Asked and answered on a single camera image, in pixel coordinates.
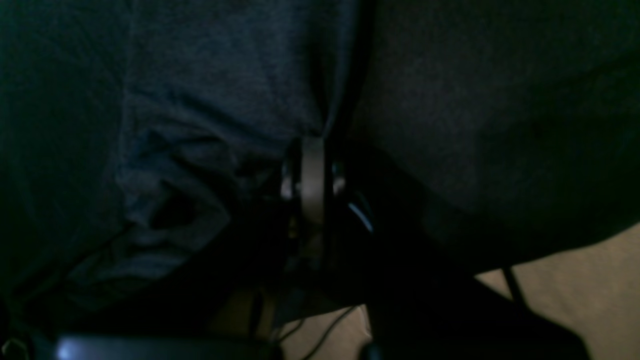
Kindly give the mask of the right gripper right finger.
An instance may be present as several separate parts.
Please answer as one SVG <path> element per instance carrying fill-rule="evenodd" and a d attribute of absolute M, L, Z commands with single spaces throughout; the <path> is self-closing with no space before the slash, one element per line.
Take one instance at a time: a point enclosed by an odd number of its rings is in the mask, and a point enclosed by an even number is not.
<path fill-rule="evenodd" d="M 423 229 L 451 210 L 384 153 L 327 151 L 334 260 L 356 276 L 372 342 L 362 360 L 588 360 L 571 330 L 474 278 Z"/>

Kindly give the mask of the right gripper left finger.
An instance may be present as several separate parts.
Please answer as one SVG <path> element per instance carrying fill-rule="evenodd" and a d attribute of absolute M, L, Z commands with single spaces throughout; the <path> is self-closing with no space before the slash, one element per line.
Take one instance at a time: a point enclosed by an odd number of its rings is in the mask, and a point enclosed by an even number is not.
<path fill-rule="evenodd" d="M 278 327 L 285 316 L 278 302 L 297 302 L 287 277 L 297 271 L 307 244 L 306 168 L 307 141 L 297 139 L 254 207 L 194 261 L 192 360 L 284 358 Z"/>

